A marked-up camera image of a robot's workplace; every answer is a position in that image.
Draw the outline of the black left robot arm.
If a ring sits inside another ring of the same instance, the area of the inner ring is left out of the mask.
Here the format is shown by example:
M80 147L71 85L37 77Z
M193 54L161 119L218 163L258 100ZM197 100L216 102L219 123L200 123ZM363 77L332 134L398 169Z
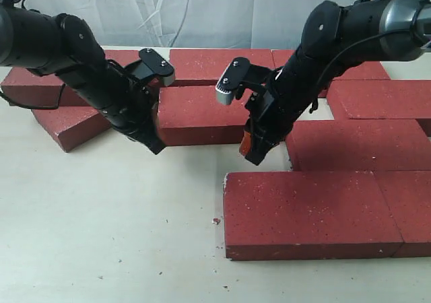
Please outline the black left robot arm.
M165 143L154 118L158 97L150 82L167 86L174 68L152 48L123 67L107 59L87 23L74 15L49 16L1 0L1 65L43 77L55 75L96 109L113 129L153 154Z

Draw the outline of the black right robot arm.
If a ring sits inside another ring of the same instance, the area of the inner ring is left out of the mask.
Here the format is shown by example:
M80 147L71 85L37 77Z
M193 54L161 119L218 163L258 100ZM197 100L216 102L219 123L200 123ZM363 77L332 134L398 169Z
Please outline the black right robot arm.
M334 78L368 61L412 61L430 43L430 0L374 0L341 7L319 4L309 15L300 45L278 70L250 65L243 86L256 95L249 111L240 153L259 165L290 133L305 111L315 111L318 96Z

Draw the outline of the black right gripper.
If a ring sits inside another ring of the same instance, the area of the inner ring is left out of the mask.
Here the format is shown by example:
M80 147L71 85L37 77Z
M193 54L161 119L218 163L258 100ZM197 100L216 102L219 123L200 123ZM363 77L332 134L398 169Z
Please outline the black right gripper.
M296 70L286 64L279 71L251 65L242 88L257 95L250 97L245 108L249 111L239 153L254 165L292 130L296 116L294 105Z

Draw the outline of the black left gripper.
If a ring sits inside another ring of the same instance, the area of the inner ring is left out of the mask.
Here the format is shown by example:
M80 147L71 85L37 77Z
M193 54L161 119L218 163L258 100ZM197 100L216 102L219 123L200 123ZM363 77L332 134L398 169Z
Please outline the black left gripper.
M124 123L114 123L113 129L131 141L144 144L153 154L159 154L166 144L157 132L154 119L156 97L150 82L160 76L142 60L125 67L113 59L109 59L108 64L127 81L125 95L120 99L121 105L112 115L112 118L122 119Z

